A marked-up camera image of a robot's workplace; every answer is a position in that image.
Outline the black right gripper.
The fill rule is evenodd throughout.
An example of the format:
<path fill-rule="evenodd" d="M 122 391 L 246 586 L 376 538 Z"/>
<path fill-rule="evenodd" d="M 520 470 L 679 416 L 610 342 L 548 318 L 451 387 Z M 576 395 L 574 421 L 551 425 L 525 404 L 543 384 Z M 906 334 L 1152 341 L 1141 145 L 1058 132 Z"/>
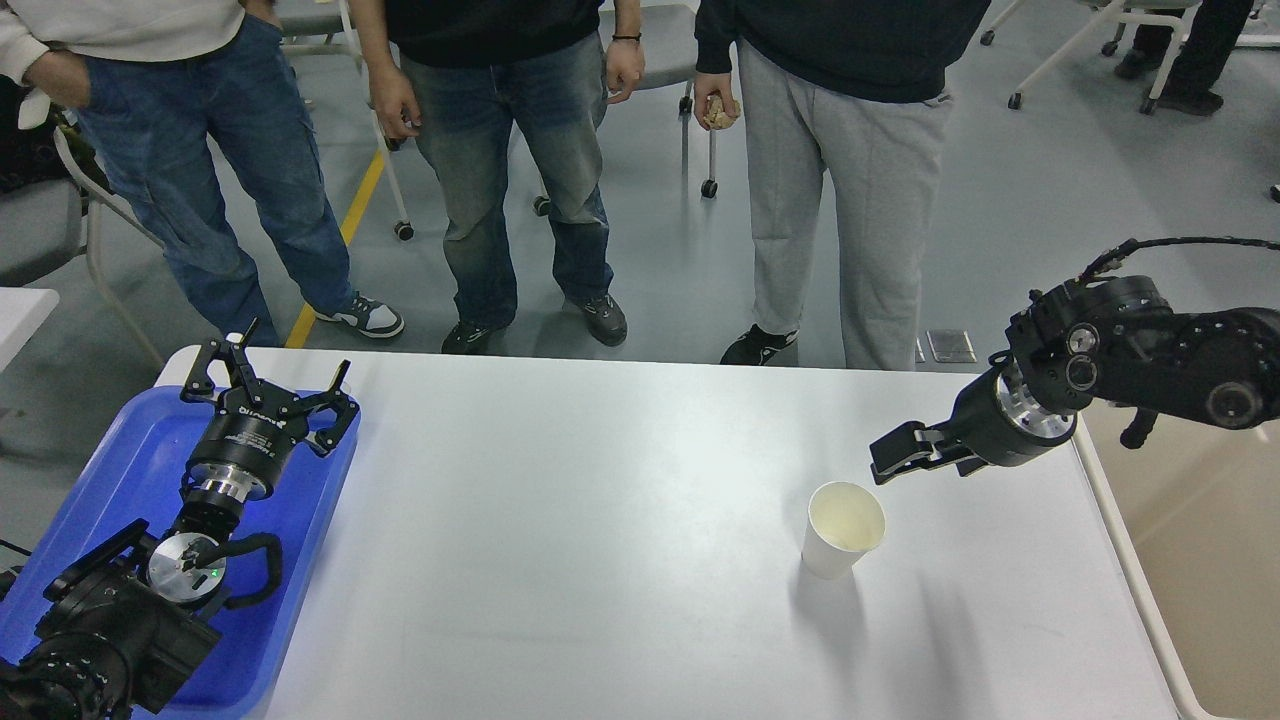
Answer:
<path fill-rule="evenodd" d="M 947 421 L 905 421 L 874 441 L 870 471 L 884 486 L 905 473 L 948 465 L 963 477 L 987 465 L 1015 468 L 1065 445 L 1076 421 L 1073 413 L 1042 406 L 1016 363 L 1001 363 L 960 391 Z"/>

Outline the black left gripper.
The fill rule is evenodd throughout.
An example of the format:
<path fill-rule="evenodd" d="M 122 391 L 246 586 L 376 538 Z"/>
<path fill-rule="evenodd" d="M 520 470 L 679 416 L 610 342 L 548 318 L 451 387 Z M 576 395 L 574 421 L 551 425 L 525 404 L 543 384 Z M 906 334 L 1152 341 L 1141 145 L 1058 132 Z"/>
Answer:
<path fill-rule="evenodd" d="M 330 386 L 317 393 L 298 396 L 292 389 L 262 387 L 244 350 L 257 327 L 255 318 L 243 332 L 204 345 L 180 389 L 183 402 L 218 404 L 189 456 L 187 477 L 204 488 L 212 479 L 241 480 L 247 484 L 241 498 L 271 496 L 297 442 L 326 457 L 360 413 L 358 402 L 343 389 L 349 360 L 338 365 Z M 214 363 L 227 370 L 230 383 L 224 391 L 216 391 L 209 375 Z M 291 419 L 280 416 L 287 404 Z"/>

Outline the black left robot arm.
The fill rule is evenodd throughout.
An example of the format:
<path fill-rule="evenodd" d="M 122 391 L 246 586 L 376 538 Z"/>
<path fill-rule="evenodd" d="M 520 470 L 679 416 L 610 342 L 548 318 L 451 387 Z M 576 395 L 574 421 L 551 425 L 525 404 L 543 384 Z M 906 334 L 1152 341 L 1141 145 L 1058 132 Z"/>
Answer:
<path fill-rule="evenodd" d="M 233 719 L 279 669 L 355 454 L 349 363 L 312 393 L 202 345 L 131 400 L 3 601 L 5 719 Z"/>

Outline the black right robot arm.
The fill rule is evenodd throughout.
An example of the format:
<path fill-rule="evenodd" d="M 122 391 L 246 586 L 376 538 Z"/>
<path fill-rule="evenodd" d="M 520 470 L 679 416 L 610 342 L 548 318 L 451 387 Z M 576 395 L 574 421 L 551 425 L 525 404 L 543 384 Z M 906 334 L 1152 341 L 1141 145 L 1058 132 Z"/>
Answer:
<path fill-rule="evenodd" d="M 954 465 L 966 477 L 1015 468 L 1064 445 L 1102 398 L 1135 409 L 1123 432 L 1139 448 L 1160 415 L 1229 430 L 1279 414 L 1279 320 L 1266 307 L 1178 314 L 1123 260 L 1165 240 L 1128 240 L 1012 315 L 1007 348 L 956 397 L 948 420 L 906 421 L 872 443 L 877 484 Z"/>

